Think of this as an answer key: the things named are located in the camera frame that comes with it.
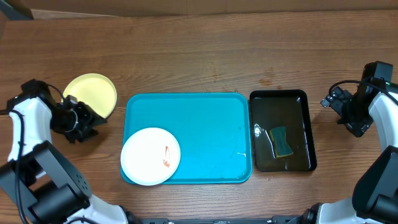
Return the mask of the teal plastic tray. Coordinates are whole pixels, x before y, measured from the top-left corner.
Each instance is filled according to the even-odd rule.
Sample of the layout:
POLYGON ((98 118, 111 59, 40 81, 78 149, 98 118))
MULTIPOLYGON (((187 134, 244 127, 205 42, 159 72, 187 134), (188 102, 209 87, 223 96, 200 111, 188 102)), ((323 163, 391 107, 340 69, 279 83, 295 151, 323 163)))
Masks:
POLYGON ((170 132, 180 164, 166 184, 240 184, 252 174, 246 98, 239 93, 141 93, 126 105, 123 140, 144 128, 170 132))

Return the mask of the yellow-green plate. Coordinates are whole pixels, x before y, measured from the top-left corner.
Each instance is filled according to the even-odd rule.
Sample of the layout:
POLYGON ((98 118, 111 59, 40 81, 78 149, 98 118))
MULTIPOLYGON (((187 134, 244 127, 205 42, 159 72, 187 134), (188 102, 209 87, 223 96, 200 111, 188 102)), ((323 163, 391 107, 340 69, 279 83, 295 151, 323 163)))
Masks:
POLYGON ((113 82, 98 73, 87 73, 75 78, 67 85, 63 95, 64 97, 74 96, 103 118, 108 118, 111 115, 118 100, 113 82))

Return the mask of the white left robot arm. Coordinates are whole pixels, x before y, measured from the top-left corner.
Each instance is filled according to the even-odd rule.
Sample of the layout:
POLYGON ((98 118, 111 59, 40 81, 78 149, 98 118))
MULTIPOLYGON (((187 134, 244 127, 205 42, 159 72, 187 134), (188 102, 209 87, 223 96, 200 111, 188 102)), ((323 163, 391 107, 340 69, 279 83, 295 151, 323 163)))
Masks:
POLYGON ((32 79, 1 114, 13 123, 13 143, 1 166, 1 189, 23 223, 140 223, 131 212, 95 196, 84 175, 52 144, 52 132, 70 143, 97 135, 106 119, 75 97, 57 103, 50 85, 32 79))

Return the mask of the green yellow sponge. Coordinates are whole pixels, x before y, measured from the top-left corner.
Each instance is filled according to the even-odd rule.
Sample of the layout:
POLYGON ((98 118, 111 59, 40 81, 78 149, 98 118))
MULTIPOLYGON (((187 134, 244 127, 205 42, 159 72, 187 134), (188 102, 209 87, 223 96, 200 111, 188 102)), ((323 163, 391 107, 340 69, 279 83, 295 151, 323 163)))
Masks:
POLYGON ((292 155, 294 152, 289 146, 286 138, 286 127, 279 126, 268 130, 271 139, 274 157, 280 159, 292 155))

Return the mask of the white plate with ketchup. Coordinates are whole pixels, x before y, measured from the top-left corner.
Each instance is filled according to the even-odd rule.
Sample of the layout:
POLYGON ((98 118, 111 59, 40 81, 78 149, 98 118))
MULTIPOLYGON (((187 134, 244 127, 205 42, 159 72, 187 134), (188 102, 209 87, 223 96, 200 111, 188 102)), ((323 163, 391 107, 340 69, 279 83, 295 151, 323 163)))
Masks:
POLYGON ((152 186, 174 175, 181 160, 177 139, 161 128, 144 128, 130 136, 121 150, 121 175, 125 181, 152 186))

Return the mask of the black water tray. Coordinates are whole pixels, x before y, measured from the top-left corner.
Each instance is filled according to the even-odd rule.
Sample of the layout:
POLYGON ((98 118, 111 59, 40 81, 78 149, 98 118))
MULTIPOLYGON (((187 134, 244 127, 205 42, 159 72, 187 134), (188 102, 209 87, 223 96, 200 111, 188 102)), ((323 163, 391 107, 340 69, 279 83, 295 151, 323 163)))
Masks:
POLYGON ((308 98, 302 90, 256 90, 249 96, 254 164, 262 172, 317 168, 308 98), (276 159, 268 130, 286 127, 293 154, 276 159))

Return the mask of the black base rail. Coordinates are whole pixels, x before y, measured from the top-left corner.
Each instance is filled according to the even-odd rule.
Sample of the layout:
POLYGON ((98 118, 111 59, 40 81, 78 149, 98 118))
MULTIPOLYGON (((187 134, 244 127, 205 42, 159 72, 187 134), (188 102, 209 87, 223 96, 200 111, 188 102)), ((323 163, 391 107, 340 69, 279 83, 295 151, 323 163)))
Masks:
POLYGON ((302 216, 276 215, 272 218, 230 218, 230 219, 181 219, 142 218, 143 224, 287 224, 300 223, 302 216))

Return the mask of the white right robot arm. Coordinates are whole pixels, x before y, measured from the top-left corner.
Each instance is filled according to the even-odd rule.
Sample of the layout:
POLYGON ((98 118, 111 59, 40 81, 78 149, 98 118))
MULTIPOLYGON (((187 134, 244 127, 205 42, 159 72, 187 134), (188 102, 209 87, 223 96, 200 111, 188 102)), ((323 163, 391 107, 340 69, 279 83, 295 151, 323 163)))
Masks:
POLYGON ((356 137, 376 125, 381 154, 358 180, 352 197, 317 203, 282 223, 397 223, 397 84, 392 82, 392 71, 389 63, 368 63, 356 93, 335 83, 320 102, 337 112, 338 123, 356 137))

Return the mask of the cardboard board at back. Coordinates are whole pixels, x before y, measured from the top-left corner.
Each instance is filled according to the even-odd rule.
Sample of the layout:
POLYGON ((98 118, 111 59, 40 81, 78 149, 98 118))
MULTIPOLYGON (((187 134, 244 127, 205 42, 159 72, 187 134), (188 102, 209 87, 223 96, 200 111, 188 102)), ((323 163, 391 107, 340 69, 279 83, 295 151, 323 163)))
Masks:
POLYGON ((111 16, 397 9, 397 0, 24 0, 29 9, 111 16))

